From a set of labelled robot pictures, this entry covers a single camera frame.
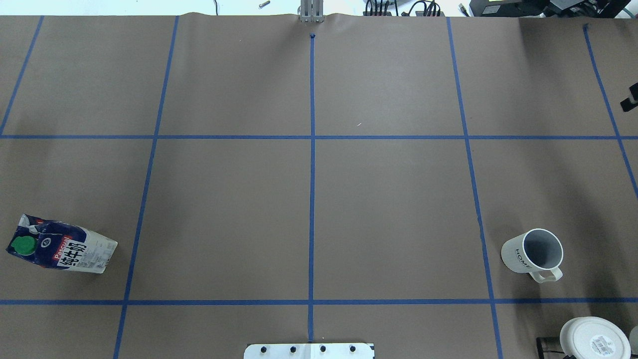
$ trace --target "black clamp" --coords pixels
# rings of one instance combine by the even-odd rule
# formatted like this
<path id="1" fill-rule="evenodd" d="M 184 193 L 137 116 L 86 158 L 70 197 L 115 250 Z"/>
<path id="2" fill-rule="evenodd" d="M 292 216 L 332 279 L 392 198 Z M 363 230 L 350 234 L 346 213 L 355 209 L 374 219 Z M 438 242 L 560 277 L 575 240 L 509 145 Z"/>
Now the black clamp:
<path id="1" fill-rule="evenodd" d="M 620 103 L 623 108 L 623 112 L 629 112 L 638 107 L 638 82 L 629 88 L 629 92 L 631 93 L 631 96 Z"/>

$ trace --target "label sticker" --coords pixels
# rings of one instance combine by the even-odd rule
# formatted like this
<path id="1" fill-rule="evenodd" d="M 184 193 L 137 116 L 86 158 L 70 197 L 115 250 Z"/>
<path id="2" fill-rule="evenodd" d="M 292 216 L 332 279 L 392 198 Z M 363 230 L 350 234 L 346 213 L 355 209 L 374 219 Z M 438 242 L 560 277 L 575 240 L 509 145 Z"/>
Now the label sticker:
<path id="1" fill-rule="evenodd" d="M 600 356 L 611 356 L 616 351 L 614 342 L 606 335 L 594 335 L 590 344 L 591 350 Z"/>
<path id="2" fill-rule="evenodd" d="M 500 9 L 500 8 L 501 8 L 500 5 L 486 6 L 483 9 L 483 14 L 481 14 L 481 15 L 487 15 L 487 14 L 490 14 L 490 13 L 497 13 L 498 9 Z"/>

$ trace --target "barcode label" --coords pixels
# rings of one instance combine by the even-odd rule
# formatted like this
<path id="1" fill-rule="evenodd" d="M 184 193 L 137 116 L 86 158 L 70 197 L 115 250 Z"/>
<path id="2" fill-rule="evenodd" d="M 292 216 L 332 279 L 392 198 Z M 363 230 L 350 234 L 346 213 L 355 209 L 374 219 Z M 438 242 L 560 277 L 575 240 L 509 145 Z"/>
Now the barcode label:
<path id="1" fill-rule="evenodd" d="M 614 342 L 606 335 L 594 335 L 590 341 L 591 350 L 600 356 L 611 356 L 616 350 Z"/>

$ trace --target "white plastic container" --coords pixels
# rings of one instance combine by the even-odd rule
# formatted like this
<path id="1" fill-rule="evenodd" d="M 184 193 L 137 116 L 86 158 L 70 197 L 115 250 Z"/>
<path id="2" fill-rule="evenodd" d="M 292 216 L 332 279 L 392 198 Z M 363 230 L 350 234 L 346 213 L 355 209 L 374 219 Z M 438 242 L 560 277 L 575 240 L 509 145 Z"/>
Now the white plastic container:
<path id="1" fill-rule="evenodd" d="M 629 359 L 631 348 L 625 334 L 612 322 L 599 317 L 573 318 L 560 331 L 566 355 L 578 359 Z"/>
<path id="2" fill-rule="evenodd" d="M 629 333 L 629 345 L 632 347 L 634 354 L 638 354 L 638 325 Z"/>

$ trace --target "black object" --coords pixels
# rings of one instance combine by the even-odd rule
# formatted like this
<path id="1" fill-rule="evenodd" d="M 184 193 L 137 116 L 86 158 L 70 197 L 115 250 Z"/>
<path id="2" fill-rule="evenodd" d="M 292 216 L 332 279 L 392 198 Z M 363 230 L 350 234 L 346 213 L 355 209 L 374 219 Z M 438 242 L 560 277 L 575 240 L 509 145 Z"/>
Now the black object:
<path id="1" fill-rule="evenodd" d="M 423 11 L 416 11 L 417 16 L 421 13 L 421 16 L 441 16 L 441 6 L 436 3 L 435 0 L 419 0 L 412 4 L 408 12 L 402 12 L 401 16 L 410 16 L 412 10 L 417 4 L 423 4 Z"/>
<path id="2" fill-rule="evenodd" d="M 366 10 L 363 12 L 363 16 L 392 16 L 391 12 L 388 12 L 388 6 L 390 6 L 390 0 L 367 0 L 366 1 Z M 395 10 L 397 11 L 397 16 L 399 16 L 399 10 L 396 8 L 396 0 L 394 3 Z"/>
<path id="3" fill-rule="evenodd" d="M 363 16 L 392 16 L 392 12 L 386 11 L 385 13 L 374 13 L 370 11 L 364 11 Z"/>
<path id="4" fill-rule="evenodd" d="M 522 17 L 536 16 L 549 5 L 549 0 L 471 0 L 470 8 L 474 16 Z"/>
<path id="5" fill-rule="evenodd" d="M 474 16 L 614 18 L 630 0 L 470 0 Z"/>
<path id="6" fill-rule="evenodd" d="M 620 103 L 620 106 L 623 108 L 623 112 L 629 112 L 638 107 L 638 82 L 629 87 L 629 92 L 633 99 L 628 97 Z"/>
<path id="7" fill-rule="evenodd" d="M 546 353 L 565 354 L 565 352 L 563 352 L 563 348 L 560 346 L 560 340 L 557 337 L 537 337 L 536 350 L 538 353 L 538 359 L 545 359 Z M 573 357 L 571 356 L 566 356 L 563 359 L 572 358 Z"/>
<path id="8" fill-rule="evenodd" d="M 612 0 L 598 14 L 598 17 L 604 19 L 613 19 L 629 4 L 631 0 Z"/>
<path id="9" fill-rule="evenodd" d="M 468 10 L 465 8 L 465 5 L 463 4 L 459 4 L 459 11 L 467 17 L 470 16 L 470 14 L 468 13 Z"/>
<path id="10" fill-rule="evenodd" d="M 415 11 L 414 13 L 415 13 L 415 14 L 417 14 L 417 17 L 423 17 L 423 16 L 427 17 L 427 16 L 428 16 L 428 15 L 427 15 L 427 13 L 426 13 L 425 11 Z M 437 12 L 435 13 L 435 15 L 430 15 L 430 16 L 441 16 L 441 17 L 445 17 L 445 13 L 444 13 L 444 12 L 442 12 L 442 11 L 437 11 Z"/>

